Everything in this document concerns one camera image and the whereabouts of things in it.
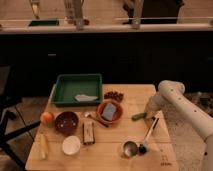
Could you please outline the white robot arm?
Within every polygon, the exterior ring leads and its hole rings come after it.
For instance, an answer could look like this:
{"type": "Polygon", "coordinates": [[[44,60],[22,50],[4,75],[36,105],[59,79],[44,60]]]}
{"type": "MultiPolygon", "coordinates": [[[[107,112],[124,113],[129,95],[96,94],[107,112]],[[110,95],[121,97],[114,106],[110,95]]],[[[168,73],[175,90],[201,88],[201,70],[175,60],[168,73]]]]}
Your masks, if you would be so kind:
{"type": "Polygon", "coordinates": [[[147,118],[155,116],[163,106],[171,103],[191,124],[206,144],[202,171],[213,171],[213,118],[184,97],[185,86],[181,82],[164,80],[158,91],[149,98],[145,113],[147,118]]]}

